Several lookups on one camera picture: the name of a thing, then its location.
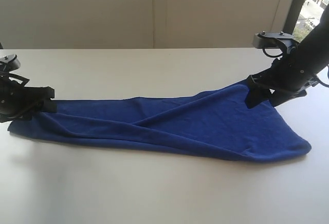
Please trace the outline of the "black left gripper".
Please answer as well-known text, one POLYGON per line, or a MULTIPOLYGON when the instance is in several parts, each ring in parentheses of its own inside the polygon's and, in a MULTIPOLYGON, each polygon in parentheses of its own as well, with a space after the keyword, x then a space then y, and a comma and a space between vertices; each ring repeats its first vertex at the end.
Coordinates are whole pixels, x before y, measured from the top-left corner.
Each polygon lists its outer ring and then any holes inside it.
POLYGON ((1 72, 1 123, 31 120, 40 112, 56 113, 57 104, 51 87, 26 87, 29 79, 1 72))

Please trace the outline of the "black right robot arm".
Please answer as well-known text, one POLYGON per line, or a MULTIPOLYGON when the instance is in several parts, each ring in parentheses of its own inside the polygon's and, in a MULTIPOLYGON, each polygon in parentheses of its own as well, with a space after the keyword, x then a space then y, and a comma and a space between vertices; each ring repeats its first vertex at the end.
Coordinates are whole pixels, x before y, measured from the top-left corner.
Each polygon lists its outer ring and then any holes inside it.
POLYGON ((246 79, 248 108, 268 100, 273 107, 306 96, 307 88, 328 87, 317 74, 328 67, 328 9, 319 24, 301 41, 291 34, 262 32, 254 35, 253 46, 273 59, 271 66, 246 79))

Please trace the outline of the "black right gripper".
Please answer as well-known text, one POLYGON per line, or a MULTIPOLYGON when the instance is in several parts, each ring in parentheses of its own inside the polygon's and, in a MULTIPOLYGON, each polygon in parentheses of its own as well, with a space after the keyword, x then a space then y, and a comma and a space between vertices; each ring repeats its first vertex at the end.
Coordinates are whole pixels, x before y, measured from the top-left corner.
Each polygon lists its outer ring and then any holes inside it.
POLYGON ((317 54, 289 54, 275 59, 271 67, 248 76, 245 104, 248 109, 263 102, 276 107, 292 99, 305 97, 307 88, 319 84, 318 73, 317 54))

